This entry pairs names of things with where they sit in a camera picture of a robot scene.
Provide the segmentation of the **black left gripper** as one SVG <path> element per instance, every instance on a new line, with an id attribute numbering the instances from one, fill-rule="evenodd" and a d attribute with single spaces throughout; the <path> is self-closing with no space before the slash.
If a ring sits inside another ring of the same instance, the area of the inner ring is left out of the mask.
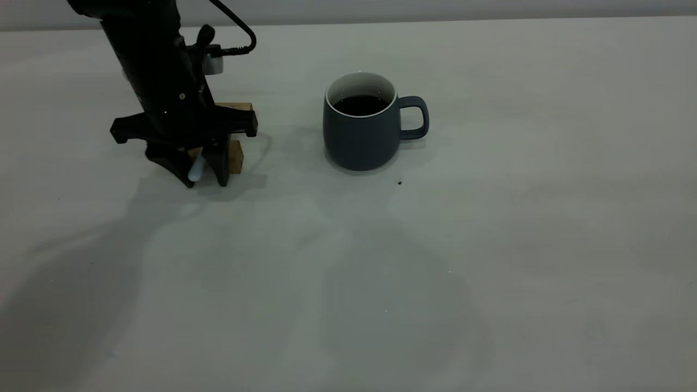
<path id="1" fill-rule="evenodd" d="M 111 126 L 111 135 L 118 144 L 130 139 L 153 143 L 146 145 L 147 159 L 172 173 L 187 188 L 193 188 L 195 184 L 188 178 L 193 161 L 187 151 L 168 146 L 204 145 L 204 160 L 211 167 L 217 183 L 226 187 L 230 176 L 229 135 L 242 133 L 255 137 L 258 127 L 258 119 L 250 103 L 234 106 L 212 102 L 211 94 L 205 92 L 201 107 L 185 99 L 184 105 L 167 109 L 150 108 L 139 114 L 116 118 Z"/>

